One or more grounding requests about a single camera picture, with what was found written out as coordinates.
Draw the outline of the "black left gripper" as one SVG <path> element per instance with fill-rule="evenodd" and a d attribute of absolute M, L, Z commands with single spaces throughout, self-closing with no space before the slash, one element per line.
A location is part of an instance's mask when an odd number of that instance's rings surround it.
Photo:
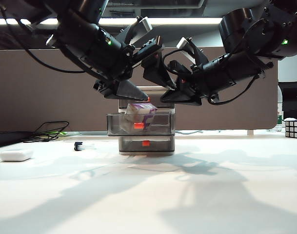
<path fill-rule="evenodd" d="M 143 78 L 170 90 L 176 89 L 162 62 L 163 48 L 161 36 L 148 40 L 133 54 L 131 65 L 113 81 L 96 81 L 93 88 L 105 98 L 124 98 L 147 101 L 148 95 L 129 81 L 133 74 L 133 66 L 141 63 L 144 68 Z"/>

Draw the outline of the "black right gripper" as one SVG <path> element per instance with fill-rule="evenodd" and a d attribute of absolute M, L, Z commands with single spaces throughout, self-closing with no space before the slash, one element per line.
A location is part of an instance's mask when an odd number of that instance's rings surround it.
<path fill-rule="evenodd" d="M 202 97 L 217 100 L 217 92 L 210 90 L 205 80 L 205 70 L 210 71 L 213 67 L 214 61 L 199 66 L 192 65 L 192 72 L 190 72 L 176 60 L 170 61 L 169 68 L 180 73 L 176 80 L 177 88 L 165 92 L 161 96 L 160 101 L 183 105 L 202 105 Z"/>

